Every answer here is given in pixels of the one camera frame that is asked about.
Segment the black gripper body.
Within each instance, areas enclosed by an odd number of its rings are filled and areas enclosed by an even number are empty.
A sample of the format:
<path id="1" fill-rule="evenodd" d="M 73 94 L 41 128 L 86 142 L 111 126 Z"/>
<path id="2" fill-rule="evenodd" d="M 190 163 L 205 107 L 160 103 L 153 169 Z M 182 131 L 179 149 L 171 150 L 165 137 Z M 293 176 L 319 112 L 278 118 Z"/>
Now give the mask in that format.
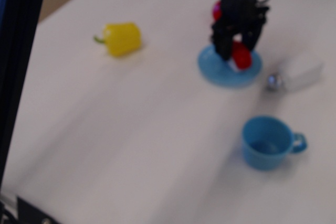
<path id="1" fill-rule="evenodd" d="M 241 34 L 245 26 L 263 26 L 269 10 L 268 0 L 220 0 L 222 16 L 212 25 L 213 34 Z"/>

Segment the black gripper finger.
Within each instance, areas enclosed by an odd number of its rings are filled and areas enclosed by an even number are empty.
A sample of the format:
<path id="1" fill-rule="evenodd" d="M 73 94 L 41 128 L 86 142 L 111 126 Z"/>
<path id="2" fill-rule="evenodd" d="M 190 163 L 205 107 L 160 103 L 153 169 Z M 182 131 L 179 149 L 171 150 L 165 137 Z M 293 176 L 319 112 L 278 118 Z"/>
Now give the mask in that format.
<path id="1" fill-rule="evenodd" d="M 249 51 L 255 48 L 263 30 L 262 28 L 262 26 L 245 26 L 242 28 L 241 41 Z"/>
<path id="2" fill-rule="evenodd" d="M 213 44 L 216 53 L 224 60 L 228 61 L 232 57 L 233 36 L 222 35 L 220 33 L 213 34 Z"/>

